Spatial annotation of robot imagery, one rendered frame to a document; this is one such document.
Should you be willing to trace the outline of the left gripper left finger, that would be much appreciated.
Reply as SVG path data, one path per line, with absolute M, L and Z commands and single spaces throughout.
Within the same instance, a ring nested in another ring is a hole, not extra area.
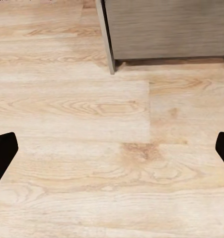
M 14 132 L 0 135 L 0 179 L 18 151 Z

